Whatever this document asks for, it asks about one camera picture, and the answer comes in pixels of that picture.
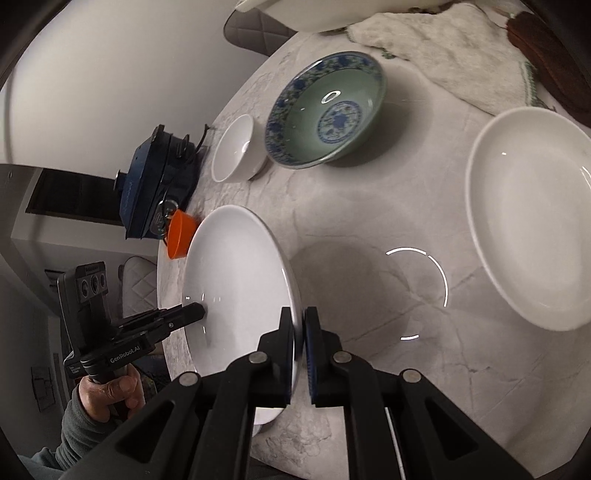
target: camera lens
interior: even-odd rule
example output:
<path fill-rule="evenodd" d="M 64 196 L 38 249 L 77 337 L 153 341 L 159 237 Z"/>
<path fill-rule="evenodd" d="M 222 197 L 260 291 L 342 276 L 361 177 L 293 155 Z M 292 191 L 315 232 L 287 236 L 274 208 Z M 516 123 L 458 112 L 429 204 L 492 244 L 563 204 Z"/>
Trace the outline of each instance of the camera lens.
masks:
<path fill-rule="evenodd" d="M 92 275 L 92 278 L 90 279 L 90 286 L 92 287 L 92 291 L 94 293 L 99 291 L 99 279 L 96 275 Z"/>

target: tabletop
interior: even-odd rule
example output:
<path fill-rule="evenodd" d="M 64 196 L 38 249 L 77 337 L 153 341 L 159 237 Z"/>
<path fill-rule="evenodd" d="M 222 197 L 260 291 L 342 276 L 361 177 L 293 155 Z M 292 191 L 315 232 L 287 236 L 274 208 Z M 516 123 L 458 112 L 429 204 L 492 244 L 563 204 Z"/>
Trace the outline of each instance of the tabletop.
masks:
<path fill-rule="evenodd" d="M 251 181 L 217 184 L 212 151 L 242 113 L 265 123 L 289 80 L 327 54 L 373 55 L 388 78 L 376 131 L 347 157 L 305 170 L 270 161 Z M 516 314 L 486 275 L 464 202 L 469 151 L 491 116 L 344 34 L 299 33 L 214 121 L 187 211 L 248 207 L 290 259 L 302 305 L 378 369 L 416 368 L 534 476 L 567 462 L 591 425 L 591 326 L 542 330 Z M 184 260 L 161 245 L 158 301 L 181 301 Z M 164 342 L 171 376 L 194 370 L 184 331 Z M 308 479 L 347 478 L 342 409 L 310 405 L 306 369 L 292 403 L 253 438 L 256 458 Z"/>

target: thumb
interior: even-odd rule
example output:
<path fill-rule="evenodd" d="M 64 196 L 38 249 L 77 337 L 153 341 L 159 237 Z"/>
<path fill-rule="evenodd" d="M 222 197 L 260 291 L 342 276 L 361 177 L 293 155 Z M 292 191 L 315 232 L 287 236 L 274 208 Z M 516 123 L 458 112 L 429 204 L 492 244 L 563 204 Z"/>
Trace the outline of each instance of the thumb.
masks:
<path fill-rule="evenodd" d="M 124 376 L 104 385 L 96 385 L 95 401 L 102 405 L 112 405 L 128 398 L 135 390 L 137 379 Z"/>

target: gray sweater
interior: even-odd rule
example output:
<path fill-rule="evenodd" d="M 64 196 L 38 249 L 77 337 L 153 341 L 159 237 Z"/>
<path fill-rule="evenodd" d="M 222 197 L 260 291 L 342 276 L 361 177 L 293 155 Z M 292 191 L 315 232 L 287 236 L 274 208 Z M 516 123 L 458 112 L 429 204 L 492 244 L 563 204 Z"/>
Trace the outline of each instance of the gray sweater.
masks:
<path fill-rule="evenodd" d="M 116 424 L 112 420 L 101 423 L 88 416 L 76 387 L 61 421 L 61 445 L 57 450 L 52 452 L 45 447 L 33 455 L 33 458 L 19 458 L 35 480 L 57 480 L 115 428 Z"/>

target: person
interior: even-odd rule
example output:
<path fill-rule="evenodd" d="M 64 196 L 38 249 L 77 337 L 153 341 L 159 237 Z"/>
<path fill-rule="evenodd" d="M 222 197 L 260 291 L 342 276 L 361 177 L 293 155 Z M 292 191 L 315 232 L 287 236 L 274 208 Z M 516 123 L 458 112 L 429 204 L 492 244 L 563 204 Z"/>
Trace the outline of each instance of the person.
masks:
<path fill-rule="evenodd" d="M 128 365 L 127 375 L 99 385 L 84 377 L 72 391 L 61 421 L 61 444 L 52 452 L 44 447 L 32 458 L 19 456 L 35 480 L 57 480 L 87 452 L 112 433 L 117 425 L 109 406 L 124 401 L 128 418 L 145 405 L 139 372 Z"/>

